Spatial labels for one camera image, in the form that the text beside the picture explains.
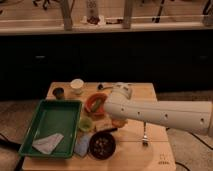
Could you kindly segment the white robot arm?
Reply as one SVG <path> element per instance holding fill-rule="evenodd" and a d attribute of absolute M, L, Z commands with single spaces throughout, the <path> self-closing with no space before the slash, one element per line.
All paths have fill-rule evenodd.
<path fill-rule="evenodd" d="M 213 138 L 210 101 L 136 101 L 127 83 L 115 83 L 104 110 L 116 119 L 132 119 Z"/>

